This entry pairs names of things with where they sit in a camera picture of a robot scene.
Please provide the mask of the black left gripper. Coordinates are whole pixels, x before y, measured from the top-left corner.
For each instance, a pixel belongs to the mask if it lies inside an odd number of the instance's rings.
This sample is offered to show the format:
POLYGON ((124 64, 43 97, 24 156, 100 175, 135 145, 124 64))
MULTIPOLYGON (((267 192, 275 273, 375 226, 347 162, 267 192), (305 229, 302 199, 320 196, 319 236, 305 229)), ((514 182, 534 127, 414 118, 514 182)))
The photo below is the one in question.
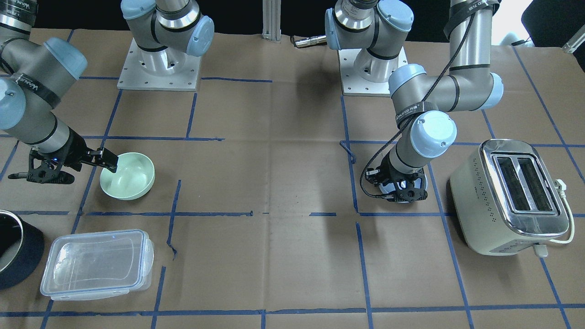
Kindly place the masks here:
POLYGON ((392 154, 389 153, 384 156, 380 166, 375 169, 368 166, 364 168, 365 179, 382 192, 375 195, 367 191, 364 193, 389 202, 411 203, 426 200, 428 193, 424 169, 420 167, 412 172, 403 173, 395 168, 391 159, 392 154))

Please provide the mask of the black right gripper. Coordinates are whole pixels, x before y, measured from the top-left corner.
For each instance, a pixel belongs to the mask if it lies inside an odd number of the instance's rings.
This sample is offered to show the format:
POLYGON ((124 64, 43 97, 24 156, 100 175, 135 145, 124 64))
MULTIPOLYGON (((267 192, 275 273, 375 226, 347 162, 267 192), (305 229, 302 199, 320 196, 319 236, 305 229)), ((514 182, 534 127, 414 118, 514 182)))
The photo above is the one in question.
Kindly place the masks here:
POLYGON ((71 185, 73 175, 62 171, 63 167, 71 167, 80 171, 82 163, 94 167, 102 167, 111 173, 117 172, 118 156, 106 148, 92 150, 84 138, 73 129, 64 146, 50 153, 42 153, 31 149, 28 158, 27 181, 39 184, 71 185))

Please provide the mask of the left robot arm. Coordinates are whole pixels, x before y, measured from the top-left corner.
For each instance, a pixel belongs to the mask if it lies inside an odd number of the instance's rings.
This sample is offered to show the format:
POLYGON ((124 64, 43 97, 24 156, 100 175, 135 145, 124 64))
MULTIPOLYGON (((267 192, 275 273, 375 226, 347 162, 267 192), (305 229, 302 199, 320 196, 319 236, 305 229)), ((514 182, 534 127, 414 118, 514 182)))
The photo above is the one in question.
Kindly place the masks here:
POLYGON ((360 174, 380 189, 367 196, 389 202, 427 198, 424 167, 455 141, 450 112, 484 110, 503 96, 501 77, 490 71, 492 17, 498 0, 452 0, 443 32, 450 58, 430 76, 422 65, 398 67, 399 53, 415 20, 401 0, 339 0, 324 15, 324 35, 333 50, 359 49, 356 68, 372 83, 386 83, 401 137, 378 167, 360 174))

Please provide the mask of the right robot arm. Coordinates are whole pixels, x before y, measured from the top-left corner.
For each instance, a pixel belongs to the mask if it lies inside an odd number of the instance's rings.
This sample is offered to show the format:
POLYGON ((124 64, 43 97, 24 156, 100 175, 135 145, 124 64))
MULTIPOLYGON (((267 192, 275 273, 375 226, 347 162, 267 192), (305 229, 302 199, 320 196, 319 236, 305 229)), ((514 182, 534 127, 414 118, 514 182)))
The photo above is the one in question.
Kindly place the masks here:
MULTIPOLYGON (((195 0, 123 0, 123 18, 140 51, 201 57, 210 48, 215 26, 195 0)), ((93 150, 53 110, 79 80, 88 61, 75 46, 58 37, 42 44, 30 40, 38 2, 1 2, 1 130, 31 146, 28 169, 8 175, 39 184, 71 185, 75 177, 62 170, 82 165, 117 172, 118 156, 93 150)))

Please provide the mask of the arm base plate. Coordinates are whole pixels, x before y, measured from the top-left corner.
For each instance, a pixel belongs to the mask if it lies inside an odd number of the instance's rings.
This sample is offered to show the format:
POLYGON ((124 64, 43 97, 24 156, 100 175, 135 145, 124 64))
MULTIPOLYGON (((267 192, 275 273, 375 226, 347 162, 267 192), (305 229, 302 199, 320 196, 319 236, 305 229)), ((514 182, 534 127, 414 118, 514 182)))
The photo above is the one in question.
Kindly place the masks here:
POLYGON ((140 49, 133 39, 117 87, 134 91, 192 91, 198 89, 201 58, 167 48, 140 49))
POLYGON ((345 96, 389 97, 388 79, 408 64, 404 48, 390 60, 375 58, 367 49, 338 50, 342 94, 345 96))

